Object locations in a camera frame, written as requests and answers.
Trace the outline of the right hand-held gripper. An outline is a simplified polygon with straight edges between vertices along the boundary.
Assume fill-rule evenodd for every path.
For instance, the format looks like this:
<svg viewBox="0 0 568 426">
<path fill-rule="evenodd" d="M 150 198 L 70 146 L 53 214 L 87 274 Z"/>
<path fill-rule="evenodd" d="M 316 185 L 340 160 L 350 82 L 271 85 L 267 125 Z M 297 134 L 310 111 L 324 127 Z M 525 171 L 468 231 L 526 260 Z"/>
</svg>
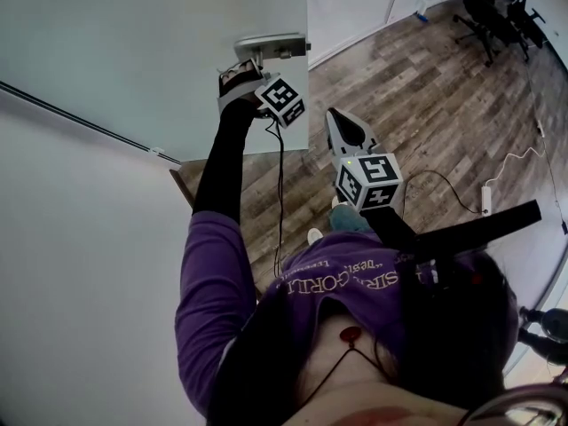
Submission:
<svg viewBox="0 0 568 426">
<path fill-rule="evenodd" d="M 349 112 L 330 107 L 325 128 L 340 202 L 356 211 L 389 207 L 403 183 L 395 155 L 378 146 L 371 127 Z"/>
</svg>

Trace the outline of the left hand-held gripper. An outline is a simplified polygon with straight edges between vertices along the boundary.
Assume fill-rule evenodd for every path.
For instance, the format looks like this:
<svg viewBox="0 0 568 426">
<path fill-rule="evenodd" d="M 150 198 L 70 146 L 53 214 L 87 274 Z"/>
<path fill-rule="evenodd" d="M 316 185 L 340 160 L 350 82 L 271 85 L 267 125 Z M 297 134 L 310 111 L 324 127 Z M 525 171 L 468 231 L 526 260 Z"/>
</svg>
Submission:
<svg viewBox="0 0 568 426">
<path fill-rule="evenodd" d="M 272 119 L 282 128 L 287 128 L 304 112 L 303 97 L 298 94 L 281 76 L 264 76 L 256 96 L 260 107 L 255 111 L 258 119 Z"/>
</svg>

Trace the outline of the silver door handle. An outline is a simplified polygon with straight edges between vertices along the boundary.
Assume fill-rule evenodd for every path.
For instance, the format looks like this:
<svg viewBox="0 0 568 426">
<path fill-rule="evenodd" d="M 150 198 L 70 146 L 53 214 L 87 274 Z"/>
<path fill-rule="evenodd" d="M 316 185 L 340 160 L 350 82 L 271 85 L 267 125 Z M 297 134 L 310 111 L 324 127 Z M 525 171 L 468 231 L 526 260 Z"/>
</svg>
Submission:
<svg viewBox="0 0 568 426">
<path fill-rule="evenodd" d="M 300 32 L 247 36 L 233 45 L 237 63 L 231 69 L 255 61 L 266 83 L 277 77 L 295 85 L 306 83 L 310 49 L 306 34 Z"/>
</svg>

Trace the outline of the frosted glass door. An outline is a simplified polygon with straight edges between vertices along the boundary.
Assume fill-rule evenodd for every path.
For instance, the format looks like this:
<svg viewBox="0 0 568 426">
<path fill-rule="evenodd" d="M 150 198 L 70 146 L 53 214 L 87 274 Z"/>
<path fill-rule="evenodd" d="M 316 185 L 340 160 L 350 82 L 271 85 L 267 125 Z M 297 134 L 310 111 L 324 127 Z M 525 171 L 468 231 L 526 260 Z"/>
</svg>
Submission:
<svg viewBox="0 0 568 426">
<path fill-rule="evenodd" d="M 307 0 L 0 0 L 0 82 L 181 162 L 209 154 L 217 78 Z"/>
</svg>

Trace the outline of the person's right forearm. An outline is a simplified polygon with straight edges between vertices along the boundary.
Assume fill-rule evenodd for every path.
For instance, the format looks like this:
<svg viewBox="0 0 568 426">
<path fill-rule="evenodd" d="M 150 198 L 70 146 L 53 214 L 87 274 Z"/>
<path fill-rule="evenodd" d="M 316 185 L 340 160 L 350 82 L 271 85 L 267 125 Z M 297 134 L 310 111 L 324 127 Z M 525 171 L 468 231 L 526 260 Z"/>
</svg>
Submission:
<svg viewBox="0 0 568 426">
<path fill-rule="evenodd" d="M 386 247 L 410 254 L 422 252 L 417 234 L 392 207 L 362 210 L 361 216 Z"/>
</svg>

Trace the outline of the person's left forearm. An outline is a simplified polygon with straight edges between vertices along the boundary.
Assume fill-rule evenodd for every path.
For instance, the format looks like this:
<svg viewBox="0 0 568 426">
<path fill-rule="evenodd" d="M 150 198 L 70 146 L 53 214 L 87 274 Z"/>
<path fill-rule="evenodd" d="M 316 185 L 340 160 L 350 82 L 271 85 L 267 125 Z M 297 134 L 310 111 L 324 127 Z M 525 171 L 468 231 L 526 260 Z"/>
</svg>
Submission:
<svg viewBox="0 0 568 426">
<path fill-rule="evenodd" d="M 240 222 L 243 154 L 255 116 L 256 106 L 246 99 L 236 99 L 223 110 L 193 213 L 211 211 Z"/>
</svg>

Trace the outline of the person's left hand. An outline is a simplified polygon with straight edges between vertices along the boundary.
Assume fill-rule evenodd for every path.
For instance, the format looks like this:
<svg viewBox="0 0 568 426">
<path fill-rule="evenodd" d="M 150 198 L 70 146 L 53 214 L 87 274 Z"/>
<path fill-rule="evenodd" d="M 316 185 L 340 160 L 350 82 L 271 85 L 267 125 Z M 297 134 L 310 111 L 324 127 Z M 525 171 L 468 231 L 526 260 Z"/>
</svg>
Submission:
<svg viewBox="0 0 568 426">
<path fill-rule="evenodd" d="M 263 80 L 264 76 L 254 59 L 235 64 L 221 72 L 218 77 L 219 112 L 238 99 L 250 101 L 259 107 L 260 100 L 256 96 L 256 90 Z"/>
</svg>

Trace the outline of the blue jeans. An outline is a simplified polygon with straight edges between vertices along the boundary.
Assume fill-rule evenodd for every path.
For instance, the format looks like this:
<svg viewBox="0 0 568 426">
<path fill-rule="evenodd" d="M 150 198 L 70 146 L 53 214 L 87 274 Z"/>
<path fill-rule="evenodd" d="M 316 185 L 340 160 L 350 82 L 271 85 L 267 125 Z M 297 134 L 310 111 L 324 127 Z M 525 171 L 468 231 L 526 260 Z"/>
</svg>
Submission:
<svg viewBox="0 0 568 426">
<path fill-rule="evenodd" d="M 369 233 L 373 229 L 367 220 L 349 204 L 338 204 L 329 214 L 329 223 L 334 232 Z"/>
</svg>

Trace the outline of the striped frosted glass partition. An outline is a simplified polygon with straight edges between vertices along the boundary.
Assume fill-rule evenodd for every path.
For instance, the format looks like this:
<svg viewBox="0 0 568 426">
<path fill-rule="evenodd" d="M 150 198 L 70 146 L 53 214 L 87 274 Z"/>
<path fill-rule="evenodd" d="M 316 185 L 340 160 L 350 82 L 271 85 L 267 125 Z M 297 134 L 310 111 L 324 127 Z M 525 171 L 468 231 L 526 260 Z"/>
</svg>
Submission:
<svg viewBox="0 0 568 426">
<path fill-rule="evenodd" d="M 378 30 L 445 0 L 307 0 L 309 68 Z"/>
</svg>

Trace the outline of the black office chair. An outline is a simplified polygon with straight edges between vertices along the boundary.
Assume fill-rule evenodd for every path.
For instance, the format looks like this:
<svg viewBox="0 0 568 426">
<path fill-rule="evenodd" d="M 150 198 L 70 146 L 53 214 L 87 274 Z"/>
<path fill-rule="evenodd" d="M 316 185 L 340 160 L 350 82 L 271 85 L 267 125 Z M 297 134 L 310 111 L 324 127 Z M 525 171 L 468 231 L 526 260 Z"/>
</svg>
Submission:
<svg viewBox="0 0 568 426">
<path fill-rule="evenodd" d="M 499 55 L 491 44 L 491 39 L 497 37 L 505 46 L 521 43 L 521 36 L 514 25 L 497 9 L 495 0 L 463 0 L 463 5 L 469 19 L 455 14 L 453 23 L 460 22 L 470 29 L 468 35 L 454 39 L 456 44 L 468 37 L 476 37 L 484 46 L 487 60 L 485 66 L 493 64 L 493 57 Z"/>
<path fill-rule="evenodd" d="M 525 40 L 529 39 L 537 48 L 541 49 L 547 41 L 547 38 L 535 22 L 536 19 L 539 19 L 545 23 L 545 20 L 536 10 L 532 10 L 532 13 L 529 14 L 526 11 L 526 2 L 527 0 L 515 0 L 513 3 L 509 4 L 507 14 L 508 19 L 521 36 L 519 43 L 525 56 L 525 63 L 528 63 L 530 59 L 529 45 Z"/>
</svg>

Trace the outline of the purple sweatshirt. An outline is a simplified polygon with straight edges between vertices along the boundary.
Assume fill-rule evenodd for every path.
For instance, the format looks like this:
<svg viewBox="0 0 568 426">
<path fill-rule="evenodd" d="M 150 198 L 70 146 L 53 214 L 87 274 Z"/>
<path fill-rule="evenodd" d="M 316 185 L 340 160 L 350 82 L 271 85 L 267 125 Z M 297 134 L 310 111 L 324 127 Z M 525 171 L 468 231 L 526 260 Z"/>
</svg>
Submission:
<svg viewBox="0 0 568 426">
<path fill-rule="evenodd" d="M 339 315 L 390 352 L 405 391 L 465 412 L 503 393 L 517 301 L 486 253 L 418 264 L 373 232 L 334 232 L 257 297 L 238 224 L 193 216 L 175 333 L 180 380 L 207 426 L 282 426 L 319 325 Z"/>
</svg>

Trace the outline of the person's neck and chin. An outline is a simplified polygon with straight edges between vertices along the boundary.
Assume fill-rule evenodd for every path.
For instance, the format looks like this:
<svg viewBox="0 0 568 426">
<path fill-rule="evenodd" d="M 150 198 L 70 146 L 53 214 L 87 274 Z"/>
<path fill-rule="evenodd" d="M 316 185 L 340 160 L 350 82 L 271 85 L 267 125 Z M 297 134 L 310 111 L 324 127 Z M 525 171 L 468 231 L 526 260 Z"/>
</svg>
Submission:
<svg viewBox="0 0 568 426">
<path fill-rule="evenodd" d="M 325 319 L 282 426 L 457 426 L 465 411 L 388 382 L 390 353 L 348 315 Z"/>
</svg>

